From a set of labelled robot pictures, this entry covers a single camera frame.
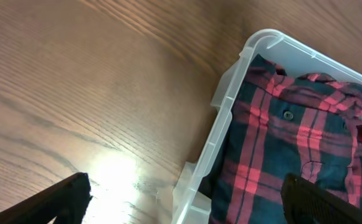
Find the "clear plastic storage bin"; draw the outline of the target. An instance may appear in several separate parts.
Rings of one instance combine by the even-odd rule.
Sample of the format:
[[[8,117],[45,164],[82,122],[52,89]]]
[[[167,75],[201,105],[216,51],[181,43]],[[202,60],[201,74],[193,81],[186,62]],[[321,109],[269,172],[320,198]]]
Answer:
[[[184,165],[173,190],[173,216],[171,224],[207,223],[211,200],[198,188],[218,157],[231,123],[231,107],[250,61],[260,54],[285,67],[292,77],[308,72],[325,72],[338,81],[362,85],[362,74],[334,61],[307,45],[275,29],[262,29],[252,34],[242,49],[239,60],[221,77],[211,106],[217,116],[204,144],[199,160]]]

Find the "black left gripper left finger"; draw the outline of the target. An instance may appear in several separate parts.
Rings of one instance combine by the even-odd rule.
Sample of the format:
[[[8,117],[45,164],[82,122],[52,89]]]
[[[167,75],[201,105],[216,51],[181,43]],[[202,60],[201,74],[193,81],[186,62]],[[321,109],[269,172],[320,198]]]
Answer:
[[[88,174],[78,172],[0,212],[0,224],[81,224],[92,199]]]

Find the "red navy plaid shirt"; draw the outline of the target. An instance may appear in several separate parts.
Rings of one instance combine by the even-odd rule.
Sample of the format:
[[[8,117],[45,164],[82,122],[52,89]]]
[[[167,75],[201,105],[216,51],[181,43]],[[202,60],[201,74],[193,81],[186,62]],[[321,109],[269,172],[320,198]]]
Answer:
[[[285,223],[287,174],[362,209],[362,85],[256,56],[232,107],[210,223]]]

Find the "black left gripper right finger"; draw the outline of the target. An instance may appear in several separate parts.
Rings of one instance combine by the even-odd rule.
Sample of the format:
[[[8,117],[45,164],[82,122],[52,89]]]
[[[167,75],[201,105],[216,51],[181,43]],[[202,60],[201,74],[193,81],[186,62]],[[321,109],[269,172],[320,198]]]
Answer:
[[[285,176],[281,198],[288,224],[362,224],[362,210],[294,174]]]

